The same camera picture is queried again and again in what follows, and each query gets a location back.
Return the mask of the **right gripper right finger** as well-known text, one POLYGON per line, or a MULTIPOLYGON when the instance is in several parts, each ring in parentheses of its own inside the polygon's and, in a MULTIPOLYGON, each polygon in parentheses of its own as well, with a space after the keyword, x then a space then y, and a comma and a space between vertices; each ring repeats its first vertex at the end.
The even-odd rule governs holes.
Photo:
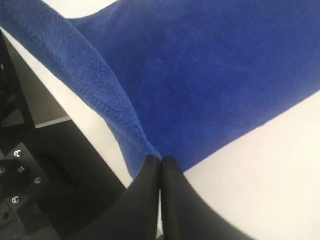
POLYGON ((161 161, 164 240, 250 240, 203 201, 173 157, 161 161))

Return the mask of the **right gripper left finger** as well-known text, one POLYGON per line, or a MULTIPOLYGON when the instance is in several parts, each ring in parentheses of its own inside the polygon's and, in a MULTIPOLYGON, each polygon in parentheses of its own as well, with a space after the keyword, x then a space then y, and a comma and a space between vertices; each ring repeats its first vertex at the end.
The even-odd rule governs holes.
POLYGON ((148 155, 118 200, 71 240, 155 240, 160 190, 160 160, 148 155))

